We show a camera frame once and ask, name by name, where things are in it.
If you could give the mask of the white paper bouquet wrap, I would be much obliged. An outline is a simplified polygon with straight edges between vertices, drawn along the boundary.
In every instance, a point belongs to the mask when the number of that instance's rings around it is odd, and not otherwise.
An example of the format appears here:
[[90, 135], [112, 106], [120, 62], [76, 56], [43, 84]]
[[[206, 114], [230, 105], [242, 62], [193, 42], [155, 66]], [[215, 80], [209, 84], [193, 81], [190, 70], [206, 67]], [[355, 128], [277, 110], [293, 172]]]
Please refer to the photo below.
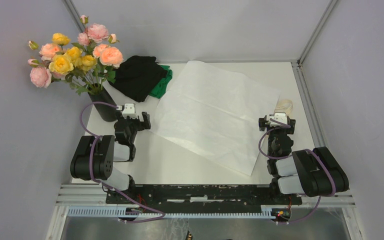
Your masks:
[[259, 155], [259, 118], [274, 112], [279, 97], [278, 89], [243, 73], [189, 61], [160, 99], [151, 131], [251, 175]]

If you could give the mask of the cream printed ribbon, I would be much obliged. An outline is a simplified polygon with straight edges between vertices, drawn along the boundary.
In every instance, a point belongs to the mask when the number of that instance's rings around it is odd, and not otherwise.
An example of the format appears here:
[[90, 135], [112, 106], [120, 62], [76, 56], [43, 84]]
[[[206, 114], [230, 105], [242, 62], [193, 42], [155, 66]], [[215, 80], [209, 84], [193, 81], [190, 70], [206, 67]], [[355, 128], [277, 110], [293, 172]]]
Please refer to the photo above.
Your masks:
[[294, 109], [293, 102], [290, 99], [280, 99], [274, 109], [274, 113], [285, 113], [289, 116]]

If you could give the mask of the yellow rose stem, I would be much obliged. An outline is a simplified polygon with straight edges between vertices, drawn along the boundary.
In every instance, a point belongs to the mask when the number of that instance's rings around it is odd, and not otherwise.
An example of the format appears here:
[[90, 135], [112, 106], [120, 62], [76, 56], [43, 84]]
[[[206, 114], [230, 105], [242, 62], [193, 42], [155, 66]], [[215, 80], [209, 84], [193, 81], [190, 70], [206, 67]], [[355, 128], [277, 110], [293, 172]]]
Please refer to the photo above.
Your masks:
[[47, 68], [63, 74], [70, 72], [60, 82], [67, 83], [72, 90], [76, 90], [77, 94], [92, 94], [93, 89], [96, 88], [92, 72], [97, 65], [97, 60], [93, 55], [86, 54], [84, 48], [78, 43], [71, 48], [64, 48], [69, 43], [70, 38], [62, 33], [52, 35], [52, 44], [60, 46], [62, 51], [48, 60]]

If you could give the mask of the pink rose stem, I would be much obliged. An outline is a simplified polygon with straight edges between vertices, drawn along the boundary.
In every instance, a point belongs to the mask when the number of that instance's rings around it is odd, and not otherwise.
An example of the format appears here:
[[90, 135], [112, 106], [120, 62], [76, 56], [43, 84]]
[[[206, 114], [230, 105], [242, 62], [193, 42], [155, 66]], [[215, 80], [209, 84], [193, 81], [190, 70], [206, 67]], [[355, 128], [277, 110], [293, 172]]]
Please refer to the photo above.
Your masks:
[[86, 24], [89, 22], [89, 17], [81, 15], [79, 17], [80, 22], [85, 26], [85, 30], [77, 36], [77, 42], [81, 46], [87, 46], [92, 41], [95, 43], [101, 43], [110, 37], [110, 32], [103, 24], [92, 23], [89, 26]]

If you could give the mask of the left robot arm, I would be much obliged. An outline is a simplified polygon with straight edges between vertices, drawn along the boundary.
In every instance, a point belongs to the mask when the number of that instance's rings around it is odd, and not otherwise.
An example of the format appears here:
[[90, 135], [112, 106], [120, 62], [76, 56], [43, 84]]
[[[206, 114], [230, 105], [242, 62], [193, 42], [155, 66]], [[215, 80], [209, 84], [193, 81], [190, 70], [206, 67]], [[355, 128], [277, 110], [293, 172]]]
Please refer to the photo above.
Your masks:
[[133, 178], [115, 169], [115, 162], [132, 162], [136, 155], [137, 133], [151, 128], [150, 115], [143, 111], [131, 118], [119, 113], [114, 123], [114, 135], [103, 135], [95, 145], [95, 137], [82, 136], [70, 163], [70, 174], [74, 179], [96, 181], [108, 188], [118, 189], [118, 197], [125, 204], [133, 203], [137, 190], [130, 186]]

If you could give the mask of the peach rose stem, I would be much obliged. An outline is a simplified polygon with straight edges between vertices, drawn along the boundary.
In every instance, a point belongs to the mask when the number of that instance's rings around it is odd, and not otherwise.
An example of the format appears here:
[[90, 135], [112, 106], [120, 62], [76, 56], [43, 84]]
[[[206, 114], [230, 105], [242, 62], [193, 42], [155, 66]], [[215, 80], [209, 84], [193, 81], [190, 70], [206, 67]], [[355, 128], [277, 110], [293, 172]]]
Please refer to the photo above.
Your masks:
[[47, 43], [39, 47], [36, 42], [29, 40], [27, 45], [31, 50], [39, 50], [42, 61], [50, 61], [57, 53], [62, 51], [62, 48], [54, 43]]
[[112, 44], [118, 42], [117, 35], [109, 35], [108, 44], [99, 44], [92, 52], [96, 58], [96, 67], [93, 70], [95, 77], [101, 78], [101, 82], [109, 81], [114, 83], [116, 80], [116, 70], [124, 61], [122, 52]]

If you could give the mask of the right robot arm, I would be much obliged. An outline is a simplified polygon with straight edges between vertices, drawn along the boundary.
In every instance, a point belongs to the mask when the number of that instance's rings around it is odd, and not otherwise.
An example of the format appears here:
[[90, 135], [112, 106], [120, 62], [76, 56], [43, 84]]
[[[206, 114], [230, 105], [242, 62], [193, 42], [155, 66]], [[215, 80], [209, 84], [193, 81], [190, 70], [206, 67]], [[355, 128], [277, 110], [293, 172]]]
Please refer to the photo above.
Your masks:
[[296, 121], [284, 112], [258, 120], [263, 132], [258, 150], [267, 158], [267, 170], [273, 176], [269, 199], [282, 204], [292, 194], [331, 197], [348, 191], [349, 179], [327, 147], [292, 149], [295, 125]]

